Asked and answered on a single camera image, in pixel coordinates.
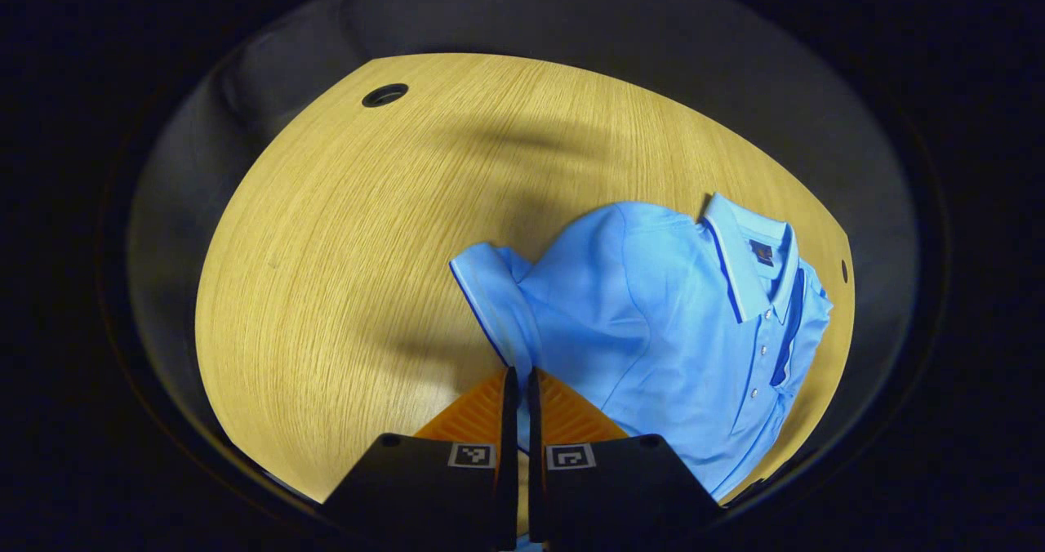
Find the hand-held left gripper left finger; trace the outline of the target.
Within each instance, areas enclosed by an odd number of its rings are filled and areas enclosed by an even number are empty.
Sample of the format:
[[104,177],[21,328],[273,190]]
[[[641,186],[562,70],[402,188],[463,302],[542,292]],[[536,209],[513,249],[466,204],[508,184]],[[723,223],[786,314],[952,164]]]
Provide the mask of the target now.
[[518,539],[518,375],[480,382],[414,434],[384,433],[323,503],[376,552],[506,552]]

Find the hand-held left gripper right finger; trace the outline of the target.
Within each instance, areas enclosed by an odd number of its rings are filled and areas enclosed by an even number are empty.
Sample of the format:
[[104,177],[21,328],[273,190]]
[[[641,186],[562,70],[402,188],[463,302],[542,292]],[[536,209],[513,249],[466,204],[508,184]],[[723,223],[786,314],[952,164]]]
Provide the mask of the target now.
[[723,509],[661,435],[628,436],[564,381],[527,382],[530,536],[545,549],[687,549]]

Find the light blue polo T-shirt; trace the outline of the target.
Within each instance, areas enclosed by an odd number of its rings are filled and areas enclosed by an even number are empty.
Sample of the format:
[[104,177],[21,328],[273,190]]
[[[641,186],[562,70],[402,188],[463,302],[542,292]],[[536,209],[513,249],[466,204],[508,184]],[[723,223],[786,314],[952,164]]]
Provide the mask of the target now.
[[717,501],[776,443],[833,307],[794,228],[720,194],[699,218],[596,209],[535,263],[480,243],[449,266],[505,363],[661,435]]

